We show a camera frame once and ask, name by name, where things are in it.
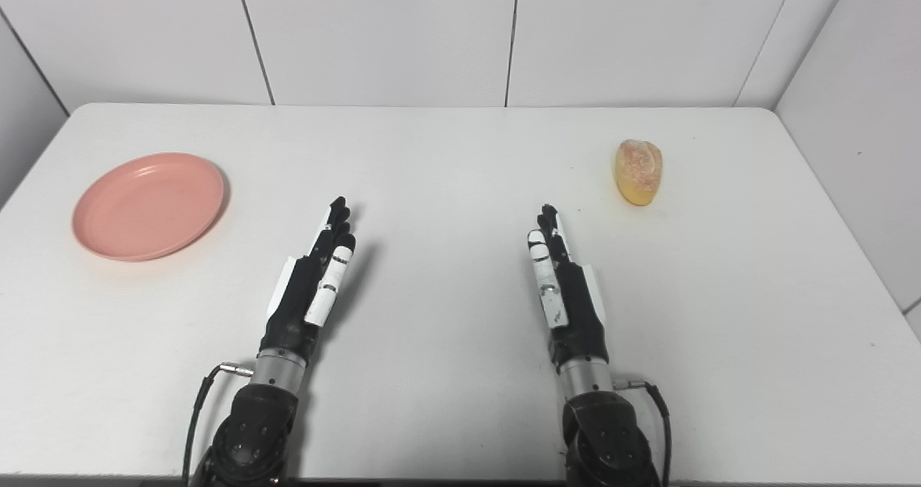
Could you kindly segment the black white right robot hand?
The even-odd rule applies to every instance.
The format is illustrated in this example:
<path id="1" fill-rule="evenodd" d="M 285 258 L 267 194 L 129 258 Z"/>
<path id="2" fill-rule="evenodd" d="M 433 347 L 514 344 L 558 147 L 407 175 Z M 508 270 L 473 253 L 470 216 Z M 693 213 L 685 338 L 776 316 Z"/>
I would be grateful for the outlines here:
<path id="1" fill-rule="evenodd" d="M 586 268 L 572 260 L 555 206 L 546 203 L 538 227 L 527 233 L 527 251 L 549 330 L 550 362 L 557 373 L 572 360 L 609 362 L 602 318 Z"/>

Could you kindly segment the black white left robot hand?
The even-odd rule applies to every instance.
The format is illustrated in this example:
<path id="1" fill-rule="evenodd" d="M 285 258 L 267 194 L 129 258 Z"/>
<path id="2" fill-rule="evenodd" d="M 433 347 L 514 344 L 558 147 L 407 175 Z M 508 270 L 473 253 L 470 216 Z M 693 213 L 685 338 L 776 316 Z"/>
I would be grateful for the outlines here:
<path id="1" fill-rule="evenodd" d="M 283 293 L 266 324 L 259 350 L 283 350 L 308 363 L 320 330 L 335 306 L 345 271 L 354 255 L 350 208 L 344 196 L 328 207 L 308 254 L 297 258 Z"/>

